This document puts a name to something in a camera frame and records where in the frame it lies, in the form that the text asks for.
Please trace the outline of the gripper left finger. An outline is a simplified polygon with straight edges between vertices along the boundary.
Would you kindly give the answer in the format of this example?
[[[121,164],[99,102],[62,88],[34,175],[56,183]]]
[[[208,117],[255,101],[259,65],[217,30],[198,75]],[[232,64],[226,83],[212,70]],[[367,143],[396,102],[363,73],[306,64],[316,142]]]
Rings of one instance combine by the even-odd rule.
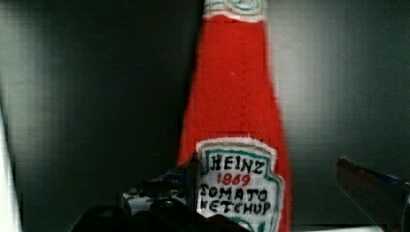
[[[124,209],[134,216],[148,211],[155,201],[176,200],[190,209],[196,209],[200,186],[201,164],[198,154],[193,152],[189,159],[169,169],[154,179],[142,181],[122,193]]]

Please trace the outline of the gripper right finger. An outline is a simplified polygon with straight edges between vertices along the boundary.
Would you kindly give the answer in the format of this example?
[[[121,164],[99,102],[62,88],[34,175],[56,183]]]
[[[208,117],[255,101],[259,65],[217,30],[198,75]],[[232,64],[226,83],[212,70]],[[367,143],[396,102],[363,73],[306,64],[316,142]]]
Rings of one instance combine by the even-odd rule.
[[[340,189],[383,232],[409,232],[409,195],[407,180],[362,167],[350,159],[336,164]]]

